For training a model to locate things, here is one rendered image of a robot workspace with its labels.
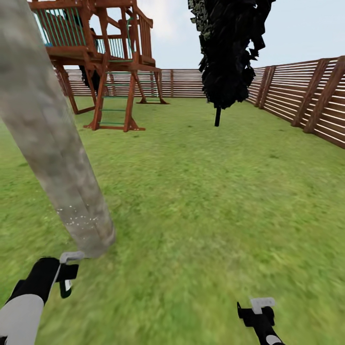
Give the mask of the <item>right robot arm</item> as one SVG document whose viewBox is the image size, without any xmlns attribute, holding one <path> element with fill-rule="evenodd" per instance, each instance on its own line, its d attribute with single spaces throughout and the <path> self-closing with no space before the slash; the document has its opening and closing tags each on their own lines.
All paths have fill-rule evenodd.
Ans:
<svg viewBox="0 0 345 345">
<path fill-rule="evenodd" d="M 275 299 L 268 298 L 252 298 L 250 299 L 252 309 L 241 309 L 238 307 L 238 315 L 244 320 L 246 327 L 253 327 L 256 331 L 260 345 L 285 345 L 281 343 L 281 339 L 276 335 L 272 326 L 275 325 L 271 306 L 276 304 Z"/>
</svg>

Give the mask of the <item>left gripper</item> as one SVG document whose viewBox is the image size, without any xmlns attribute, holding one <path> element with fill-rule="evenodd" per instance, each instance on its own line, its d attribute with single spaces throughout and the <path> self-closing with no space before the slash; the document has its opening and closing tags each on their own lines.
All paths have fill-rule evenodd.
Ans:
<svg viewBox="0 0 345 345">
<path fill-rule="evenodd" d="M 64 266 L 64 272 L 62 274 L 62 277 L 60 277 L 56 282 L 62 282 L 63 280 L 71 280 L 75 279 L 77 275 L 77 271 L 79 268 L 78 264 L 63 264 Z"/>
</svg>

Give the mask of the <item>pesticide atomizer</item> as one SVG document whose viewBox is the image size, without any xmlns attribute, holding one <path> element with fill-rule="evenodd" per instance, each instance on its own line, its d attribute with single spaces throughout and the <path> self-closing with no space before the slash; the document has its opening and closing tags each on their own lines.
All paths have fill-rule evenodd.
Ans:
<svg viewBox="0 0 345 345">
<path fill-rule="evenodd" d="M 60 295 L 62 299 L 66 299 L 70 296 L 71 292 L 71 280 L 63 280 L 59 282 Z"/>
</svg>

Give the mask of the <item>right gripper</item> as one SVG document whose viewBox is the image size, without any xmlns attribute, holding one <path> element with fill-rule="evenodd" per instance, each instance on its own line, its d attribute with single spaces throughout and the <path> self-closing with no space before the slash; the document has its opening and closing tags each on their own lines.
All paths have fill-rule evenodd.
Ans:
<svg viewBox="0 0 345 345">
<path fill-rule="evenodd" d="M 244 320 L 244 324 L 246 327 L 253 327 L 256 331 L 257 326 L 260 323 L 267 323 L 271 327 L 275 325 L 273 319 L 273 313 L 270 308 L 262 307 L 262 314 L 256 315 L 253 310 L 250 309 L 241 309 L 241 306 L 238 307 L 238 315 L 240 319 Z"/>
</svg>

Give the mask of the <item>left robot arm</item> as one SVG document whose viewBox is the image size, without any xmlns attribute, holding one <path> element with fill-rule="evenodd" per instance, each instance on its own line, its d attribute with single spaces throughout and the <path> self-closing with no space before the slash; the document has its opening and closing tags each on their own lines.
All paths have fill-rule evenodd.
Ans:
<svg viewBox="0 0 345 345">
<path fill-rule="evenodd" d="M 43 257 L 36 262 L 26 279 L 20 279 L 12 294 L 0 309 L 0 345 L 35 345 L 36 335 L 45 303 L 55 282 L 75 279 L 78 264 L 85 253 L 64 252 L 59 261 Z"/>
</svg>

